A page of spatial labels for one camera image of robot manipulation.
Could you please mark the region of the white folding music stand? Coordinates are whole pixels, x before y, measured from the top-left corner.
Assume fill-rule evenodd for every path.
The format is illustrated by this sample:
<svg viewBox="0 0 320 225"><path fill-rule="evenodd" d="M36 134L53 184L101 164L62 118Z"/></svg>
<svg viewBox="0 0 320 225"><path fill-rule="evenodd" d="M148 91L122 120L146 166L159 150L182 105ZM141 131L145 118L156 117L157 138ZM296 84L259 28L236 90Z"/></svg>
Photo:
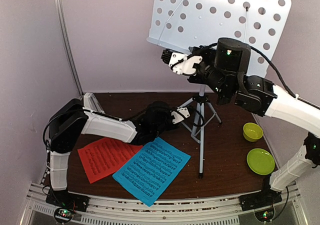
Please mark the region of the white folding music stand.
<svg viewBox="0 0 320 225"><path fill-rule="evenodd" d="M292 6L291 0L154 0L148 42L175 51L221 37L250 44L248 75L265 77Z"/></svg>

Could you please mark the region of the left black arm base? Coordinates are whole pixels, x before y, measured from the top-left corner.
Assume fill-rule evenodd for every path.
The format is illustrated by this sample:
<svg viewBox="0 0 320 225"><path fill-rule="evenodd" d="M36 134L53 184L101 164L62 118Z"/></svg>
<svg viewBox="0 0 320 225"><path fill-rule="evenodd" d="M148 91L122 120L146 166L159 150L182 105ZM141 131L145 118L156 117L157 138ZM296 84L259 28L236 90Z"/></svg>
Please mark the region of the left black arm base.
<svg viewBox="0 0 320 225"><path fill-rule="evenodd" d="M72 211L86 212L90 198L86 195L80 195L65 190L53 190L50 187L46 197L46 203L56 207L62 207Z"/></svg>

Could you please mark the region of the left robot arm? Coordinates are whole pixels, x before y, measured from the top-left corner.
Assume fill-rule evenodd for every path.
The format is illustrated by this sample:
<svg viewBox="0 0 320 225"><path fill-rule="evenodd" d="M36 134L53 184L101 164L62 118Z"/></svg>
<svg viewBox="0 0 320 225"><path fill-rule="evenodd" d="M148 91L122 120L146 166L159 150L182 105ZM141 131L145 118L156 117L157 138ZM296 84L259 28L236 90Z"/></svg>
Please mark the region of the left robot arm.
<svg viewBox="0 0 320 225"><path fill-rule="evenodd" d="M67 192L69 156L81 134L116 139L131 145L152 142L165 131L173 130L186 119L180 110L156 101L129 118L119 118L84 107L79 99L72 99L48 122L49 165L52 198L61 207L72 203Z"/></svg>

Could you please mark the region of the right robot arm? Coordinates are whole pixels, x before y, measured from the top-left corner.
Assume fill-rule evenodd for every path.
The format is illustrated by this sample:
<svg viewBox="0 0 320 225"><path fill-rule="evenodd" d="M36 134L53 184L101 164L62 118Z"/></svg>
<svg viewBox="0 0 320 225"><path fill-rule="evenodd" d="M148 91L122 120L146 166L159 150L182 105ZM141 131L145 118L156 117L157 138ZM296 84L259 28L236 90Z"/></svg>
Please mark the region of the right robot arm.
<svg viewBox="0 0 320 225"><path fill-rule="evenodd" d="M190 47L187 59L196 77L217 94L217 105L233 102L260 117L286 122L305 130L304 143L285 165L274 171L256 195L259 205L268 205L287 185L320 164L320 108L300 98L285 83L280 71L259 49L234 38L221 37L210 45ZM262 57L277 74L280 85L259 75L248 75L252 52Z"/></svg>

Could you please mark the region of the blue sheet music page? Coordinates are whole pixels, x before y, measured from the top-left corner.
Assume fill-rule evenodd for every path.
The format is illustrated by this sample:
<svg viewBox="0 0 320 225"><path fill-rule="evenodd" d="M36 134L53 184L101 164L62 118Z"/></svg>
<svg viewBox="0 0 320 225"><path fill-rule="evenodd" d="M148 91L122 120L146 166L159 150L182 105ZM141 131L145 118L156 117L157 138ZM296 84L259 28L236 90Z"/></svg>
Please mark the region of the blue sheet music page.
<svg viewBox="0 0 320 225"><path fill-rule="evenodd" d="M112 177L136 199L151 207L190 158L158 137L144 145Z"/></svg>

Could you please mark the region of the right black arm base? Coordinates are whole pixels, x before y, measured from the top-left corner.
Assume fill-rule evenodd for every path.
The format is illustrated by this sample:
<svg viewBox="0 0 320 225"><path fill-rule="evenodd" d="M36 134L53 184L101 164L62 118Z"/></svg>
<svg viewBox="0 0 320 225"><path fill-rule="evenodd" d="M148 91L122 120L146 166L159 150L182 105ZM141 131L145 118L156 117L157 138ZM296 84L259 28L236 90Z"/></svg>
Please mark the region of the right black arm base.
<svg viewBox="0 0 320 225"><path fill-rule="evenodd" d="M241 209L244 212L279 203L282 201L281 195L281 191L272 190L269 182L264 181L261 191L241 195L238 199Z"/></svg>

